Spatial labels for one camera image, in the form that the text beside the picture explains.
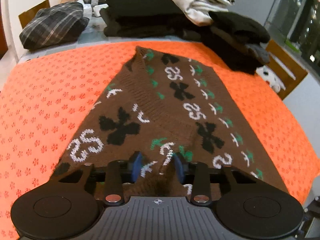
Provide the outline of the brown patterned knit sweater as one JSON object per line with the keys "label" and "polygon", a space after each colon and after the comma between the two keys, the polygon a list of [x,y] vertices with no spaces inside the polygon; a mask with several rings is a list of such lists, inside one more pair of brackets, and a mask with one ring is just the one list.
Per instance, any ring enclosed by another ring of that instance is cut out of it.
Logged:
{"label": "brown patterned knit sweater", "polygon": [[210,168],[226,165],[286,191],[277,168],[213,68],[137,47],[95,102],[53,176],[92,163],[103,167],[140,152],[142,169],[125,197],[188,196],[174,155]]}

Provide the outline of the orange floral table mat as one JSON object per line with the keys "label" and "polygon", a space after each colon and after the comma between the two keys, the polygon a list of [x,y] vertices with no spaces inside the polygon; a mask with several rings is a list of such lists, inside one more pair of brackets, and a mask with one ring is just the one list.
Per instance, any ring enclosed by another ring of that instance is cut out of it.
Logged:
{"label": "orange floral table mat", "polygon": [[230,70],[200,43],[136,41],[80,47],[17,64],[1,91],[1,239],[17,239],[13,202],[45,183],[79,125],[122,65],[141,46],[212,67],[274,161],[305,202],[319,158],[303,129],[259,76]]}

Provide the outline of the white spotted plush cloth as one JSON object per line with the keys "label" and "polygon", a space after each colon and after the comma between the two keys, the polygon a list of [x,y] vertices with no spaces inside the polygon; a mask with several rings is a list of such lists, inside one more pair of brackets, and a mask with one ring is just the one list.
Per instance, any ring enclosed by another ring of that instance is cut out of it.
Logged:
{"label": "white spotted plush cloth", "polygon": [[256,73],[272,88],[275,93],[286,90],[281,79],[268,66],[257,68]]}

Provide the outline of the grey folded garment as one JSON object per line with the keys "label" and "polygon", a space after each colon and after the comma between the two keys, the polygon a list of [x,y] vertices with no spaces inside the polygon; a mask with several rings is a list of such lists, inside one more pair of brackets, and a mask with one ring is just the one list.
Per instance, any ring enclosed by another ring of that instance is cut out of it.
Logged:
{"label": "grey folded garment", "polygon": [[258,60],[263,66],[270,62],[270,56],[262,46],[257,44],[246,44],[249,55]]}

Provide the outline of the wooden chair far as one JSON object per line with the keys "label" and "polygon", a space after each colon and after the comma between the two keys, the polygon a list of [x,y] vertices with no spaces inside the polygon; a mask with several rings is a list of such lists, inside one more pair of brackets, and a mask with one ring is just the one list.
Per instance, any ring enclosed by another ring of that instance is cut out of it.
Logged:
{"label": "wooden chair far", "polygon": [[304,80],[308,72],[274,40],[269,41],[266,51],[270,54],[270,62],[267,66],[285,87],[277,93],[281,100],[284,100]]}

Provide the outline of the wooden chair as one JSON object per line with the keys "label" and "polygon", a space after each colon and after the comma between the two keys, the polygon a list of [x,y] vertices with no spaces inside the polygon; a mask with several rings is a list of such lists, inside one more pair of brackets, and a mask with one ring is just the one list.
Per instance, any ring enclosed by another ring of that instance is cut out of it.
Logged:
{"label": "wooden chair", "polygon": [[274,40],[269,41],[266,51],[270,54],[270,62],[267,66],[285,87],[277,93],[281,100],[284,100],[304,80],[308,72]]}
{"label": "wooden chair", "polygon": [[32,7],[31,9],[21,13],[18,18],[20,20],[20,24],[22,28],[25,28],[25,26],[35,17],[37,12],[41,9],[47,9],[50,8],[49,0],[45,0],[41,2],[40,4]]}

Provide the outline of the black folded garment right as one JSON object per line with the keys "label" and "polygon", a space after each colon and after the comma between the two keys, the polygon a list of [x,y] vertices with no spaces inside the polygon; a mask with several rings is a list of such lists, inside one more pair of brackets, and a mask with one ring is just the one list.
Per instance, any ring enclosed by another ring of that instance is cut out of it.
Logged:
{"label": "black folded garment right", "polygon": [[267,44],[270,35],[257,21],[234,12],[209,12],[213,23],[201,28],[202,43],[233,71],[255,74],[263,65],[249,55],[246,44]]}

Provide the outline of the black folded garment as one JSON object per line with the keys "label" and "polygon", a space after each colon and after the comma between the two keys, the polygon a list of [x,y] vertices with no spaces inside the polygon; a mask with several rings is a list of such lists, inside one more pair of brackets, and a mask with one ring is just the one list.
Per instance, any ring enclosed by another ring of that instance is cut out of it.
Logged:
{"label": "black folded garment", "polygon": [[107,37],[163,37],[175,35],[188,41],[201,36],[183,11],[172,0],[106,0],[100,10]]}
{"label": "black folded garment", "polygon": [[257,21],[234,12],[209,12],[213,23],[201,28],[202,43],[233,71],[255,74],[263,65],[249,55],[246,44],[267,44],[270,35]]}

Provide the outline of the plaid grey cloth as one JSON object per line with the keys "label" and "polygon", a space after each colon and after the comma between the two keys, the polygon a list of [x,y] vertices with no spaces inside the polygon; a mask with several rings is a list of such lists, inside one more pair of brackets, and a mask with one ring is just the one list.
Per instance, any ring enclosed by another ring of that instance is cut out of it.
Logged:
{"label": "plaid grey cloth", "polygon": [[89,18],[84,16],[84,7],[81,3],[61,3],[39,10],[23,28],[19,38],[26,50],[75,42],[88,23]]}

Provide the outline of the black folded garment left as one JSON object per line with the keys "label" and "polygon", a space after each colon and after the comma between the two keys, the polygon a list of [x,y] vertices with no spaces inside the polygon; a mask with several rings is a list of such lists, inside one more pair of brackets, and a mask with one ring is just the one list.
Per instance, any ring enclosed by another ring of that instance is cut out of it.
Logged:
{"label": "black folded garment left", "polygon": [[183,11],[172,0],[106,0],[100,10],[107,37],[163,37],[175,35],[188,41],[201,36]]}

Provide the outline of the wooden chair left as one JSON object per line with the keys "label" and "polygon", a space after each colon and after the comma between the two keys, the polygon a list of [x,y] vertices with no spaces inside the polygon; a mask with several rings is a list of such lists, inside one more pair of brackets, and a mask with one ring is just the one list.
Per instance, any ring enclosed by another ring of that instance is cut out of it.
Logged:
{"label": "wooden chair left", "polygon": [[35,17],[37,12],[41,9],[47,9],[50,8],[49,0],[45,0],[41,2],[40,4],[32,7],[31,9],[21,13],[18,18],[20,20],[20,24],[22,28],[25,28],[25,26]]}

